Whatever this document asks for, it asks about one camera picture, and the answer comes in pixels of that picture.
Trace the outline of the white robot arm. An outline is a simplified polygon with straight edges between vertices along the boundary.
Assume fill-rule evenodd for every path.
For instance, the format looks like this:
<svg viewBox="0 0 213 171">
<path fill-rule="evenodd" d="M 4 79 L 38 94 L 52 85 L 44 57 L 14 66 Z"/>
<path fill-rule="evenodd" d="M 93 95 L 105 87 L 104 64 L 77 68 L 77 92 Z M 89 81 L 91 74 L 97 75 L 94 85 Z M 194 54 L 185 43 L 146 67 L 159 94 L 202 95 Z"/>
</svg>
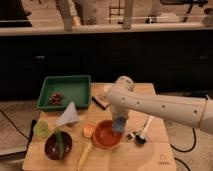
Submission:
<svg viewBox="0 0 213 171">
<path fill-rule="evenodd" d="M 133 110 L 213 134 L 213 99 L 137 93 L 127 76 L 116 80 L 106 98 L 116 132 L 124 131 L 129 111 Z"/>
</svg>

